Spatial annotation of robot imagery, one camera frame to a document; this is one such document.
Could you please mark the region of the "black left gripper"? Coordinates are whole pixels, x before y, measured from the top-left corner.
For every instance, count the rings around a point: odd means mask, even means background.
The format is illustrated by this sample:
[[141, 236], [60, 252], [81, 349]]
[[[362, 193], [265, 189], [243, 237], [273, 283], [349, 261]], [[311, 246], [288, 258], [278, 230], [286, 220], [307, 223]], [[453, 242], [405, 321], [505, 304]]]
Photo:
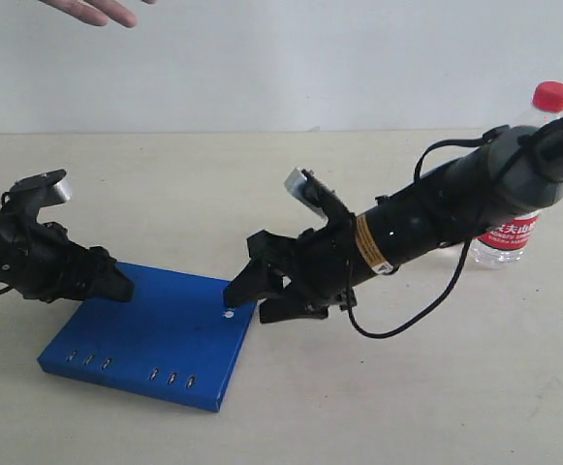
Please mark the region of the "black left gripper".
[[132, 300], [134, 282], [104, 247], [81, 246], [64, 231], [38, 224], [29, 228], [26, 238], [27, 255], [14, 283], [24, 298], [43, 302], [92, 297]]

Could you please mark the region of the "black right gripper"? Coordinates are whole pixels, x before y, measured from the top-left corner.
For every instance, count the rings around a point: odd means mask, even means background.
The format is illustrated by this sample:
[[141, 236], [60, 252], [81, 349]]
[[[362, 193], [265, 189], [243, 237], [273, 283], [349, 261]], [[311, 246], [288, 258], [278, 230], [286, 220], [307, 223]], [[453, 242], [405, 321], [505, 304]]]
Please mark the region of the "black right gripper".
[[357, 305], [363, 280], [356, 244], [356, 219], [307, 229], [297, 237], [261, 230], [247, 239], [249, 261], [224, 290], [224, 305], [238, 308], [265, 299], [263, 325], [325, 320], [331, 306]]

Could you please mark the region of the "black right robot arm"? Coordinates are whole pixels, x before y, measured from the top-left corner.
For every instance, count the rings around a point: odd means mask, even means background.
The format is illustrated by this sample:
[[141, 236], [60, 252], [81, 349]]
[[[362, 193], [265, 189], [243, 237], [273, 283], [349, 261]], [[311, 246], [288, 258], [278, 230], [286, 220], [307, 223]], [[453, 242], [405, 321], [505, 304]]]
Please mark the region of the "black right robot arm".
[[311, 170], [294, 170], [289, 193], [325, 224], [295, 237], [252, 234], [248, 263], [225, 288], [225, 305], [258, 303], [263, 323], [322, 320], [333, 306], [348, 312], [362, 283], [563, 199], [563, 117], [499, 126], [460, 146], [465, 155], [432, 170], [416, 167], [406, 187], [362, 213]]

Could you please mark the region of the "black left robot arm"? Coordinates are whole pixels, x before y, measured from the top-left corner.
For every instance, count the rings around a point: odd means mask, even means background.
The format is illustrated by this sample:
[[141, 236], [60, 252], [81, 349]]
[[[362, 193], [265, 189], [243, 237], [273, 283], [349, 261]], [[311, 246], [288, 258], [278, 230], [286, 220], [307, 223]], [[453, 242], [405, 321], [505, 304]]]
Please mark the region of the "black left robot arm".
[[135, 284], [107, 249], [83, 247], [56, 223], [39, 223], [53, 188], [11, 189], [0, 208], [0, 283], [25, 299], [128, 302]]

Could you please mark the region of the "person's open bare hand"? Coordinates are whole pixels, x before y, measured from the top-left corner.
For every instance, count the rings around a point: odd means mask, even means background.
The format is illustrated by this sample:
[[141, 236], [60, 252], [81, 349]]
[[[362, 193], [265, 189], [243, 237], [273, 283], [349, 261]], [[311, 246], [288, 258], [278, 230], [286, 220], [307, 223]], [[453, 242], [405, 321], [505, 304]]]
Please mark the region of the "person's open bare hand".
[[116, 0], [42, 0], [42, 4], [84, 24], [107, 26], [111, 21], [132, 29], [138, 25], [136, 14]]

